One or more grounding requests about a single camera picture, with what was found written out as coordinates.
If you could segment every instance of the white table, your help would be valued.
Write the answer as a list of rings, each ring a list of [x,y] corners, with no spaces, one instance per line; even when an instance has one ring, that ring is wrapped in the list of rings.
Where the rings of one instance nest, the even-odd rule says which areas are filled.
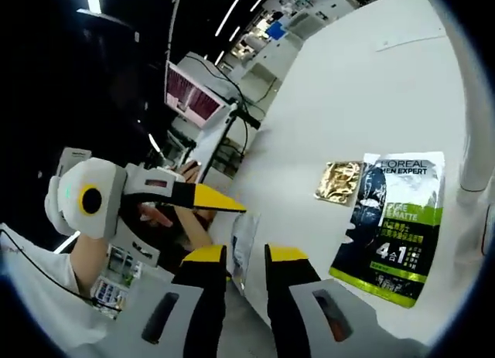
[[[303,46],[229,194],[261,213],[245,296],[269,323],[263,246],[299,247],[321,278],[343,239],[352,208],[313,193],[327,161],[365,152],[445,154],[445,203],[428,280],[412,309],[344,284],[373,306],[397,337],[432,343],[477,272],[455,263],[473,218],[456,204],[464,143],[463,83],[444,27],[427,0],[380,0],[334,22]],[[219,213],[210,234],[229,241],[235,215]]]

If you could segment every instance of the yellow circle marker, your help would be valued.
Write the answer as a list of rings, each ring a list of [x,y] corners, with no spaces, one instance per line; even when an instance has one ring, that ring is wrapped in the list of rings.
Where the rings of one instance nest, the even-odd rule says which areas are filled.
[[[102,201],[100,190],[94,184],[86,184],[79,192],[79,211],[84,215],[95,215],[100,210]]]

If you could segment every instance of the gold foil packet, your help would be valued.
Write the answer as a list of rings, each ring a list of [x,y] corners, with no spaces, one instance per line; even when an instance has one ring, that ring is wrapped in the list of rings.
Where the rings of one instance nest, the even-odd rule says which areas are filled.
[[[327,162],[315,197],[346,205],[357,188],[360,173],[359,162]]]

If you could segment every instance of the white tabletop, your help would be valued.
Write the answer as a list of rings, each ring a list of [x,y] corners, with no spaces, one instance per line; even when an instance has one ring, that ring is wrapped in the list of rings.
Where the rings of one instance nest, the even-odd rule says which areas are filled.
[[[405,309],[344,284],[376,309],[389,332],[434,341],[476,273],[476,266],[454,265],[458,238],[473,220],[455,200],[464,114],[456,58],[427,0],[380,0],[305,43],[229,192],[261,213],[244,292],[263,320],[269,323],[266,243],[299,247],[319,276],[330,278],[352,208],[313,197],[326,162],[361,160],[365,152],[441,151],[444,213],[416,305]],[[210,230],[214,241],[229,241],[234,217],[217,215]]]

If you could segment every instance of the green product package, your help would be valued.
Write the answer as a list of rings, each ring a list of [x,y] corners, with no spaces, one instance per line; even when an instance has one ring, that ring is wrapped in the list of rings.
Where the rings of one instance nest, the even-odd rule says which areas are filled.
[[[366,154],[352,229],[330,275],[411,308],[439,238],[444,167],[441,152]]]

